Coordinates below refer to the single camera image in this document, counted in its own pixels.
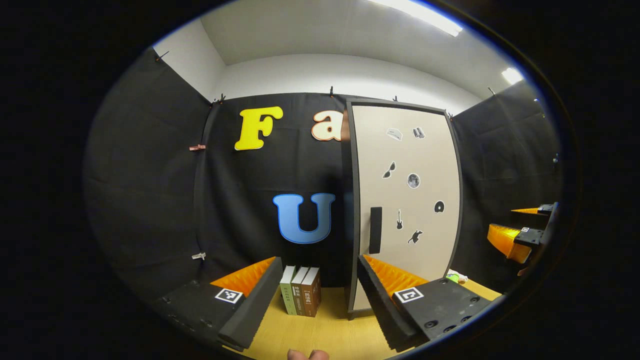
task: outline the white wall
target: white wall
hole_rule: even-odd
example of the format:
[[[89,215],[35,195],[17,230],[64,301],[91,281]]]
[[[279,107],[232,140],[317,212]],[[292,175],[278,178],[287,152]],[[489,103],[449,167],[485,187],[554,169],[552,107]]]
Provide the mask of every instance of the white wall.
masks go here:
[[[209,40],[200,18],[184,25],[153,45],[162,60],[207,100],[216,95],[216,83],[225,63]]]
[[[228,65],[214,94],[227,99],[287,92],[359,95],[446,109],[455,115],[481,100],[443,79],[359,56],[295,54]]]

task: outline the ceiling light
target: ceiling light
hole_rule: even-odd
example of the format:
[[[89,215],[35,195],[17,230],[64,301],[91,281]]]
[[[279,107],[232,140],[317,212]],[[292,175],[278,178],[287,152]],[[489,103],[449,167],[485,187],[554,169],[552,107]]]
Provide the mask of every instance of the ceiling light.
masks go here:
[[[462,31],[455,22],[447,19],[446,17],[436,13],[429,8],[426,8],[423,4],[414,3],[410,0],[369,0],[372,3],[378,3],[381,5],[400,10],[420,20],[428,22],[436,28],[448,33],[449,35],[456,37],[458,33]]]
[[[507,81],[509,81],[509,84],[511,85],[523,79],[522,75],[513,67],[510,67],[503,71],[502,76],[504,76],[504,78],[507,79]]]

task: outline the wooden floor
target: wooden floor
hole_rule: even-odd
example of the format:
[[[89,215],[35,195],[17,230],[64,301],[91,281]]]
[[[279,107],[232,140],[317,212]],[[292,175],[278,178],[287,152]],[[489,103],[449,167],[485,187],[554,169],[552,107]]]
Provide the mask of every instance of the wooden floor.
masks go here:
[[[488,300],[500,295],[473,281],[463,286]],[[251,347],[240,354],[259,360],[283,360],[292,348],[306,355],[314,349],[324,350],[332,360],[376,360],[398,355],[389,349],[373,312],[349,321],[344,288],[321,291],[322,303],[316,317],[311,318],[288,315],[278,288]]]

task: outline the finger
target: finger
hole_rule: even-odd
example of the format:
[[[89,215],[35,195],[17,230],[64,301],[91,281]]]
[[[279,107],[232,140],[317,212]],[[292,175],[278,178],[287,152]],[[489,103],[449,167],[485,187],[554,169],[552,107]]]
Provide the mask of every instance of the finger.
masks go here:
[[[309,355],[309,360],[329,360],[329,354],[322,350],[313,350]]]
[[[287,360],[309,360],[309,358],[299,351],[289,349],[287,352]]]

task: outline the black door handle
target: black door handle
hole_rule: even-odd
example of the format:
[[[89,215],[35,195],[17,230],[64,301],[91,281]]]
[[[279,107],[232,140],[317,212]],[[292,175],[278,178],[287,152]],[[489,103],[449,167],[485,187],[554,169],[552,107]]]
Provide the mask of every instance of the black door handle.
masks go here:
[[[369,253],[380,253],[382,240],[382,207],[371,208],[371,223],[369,224]]]

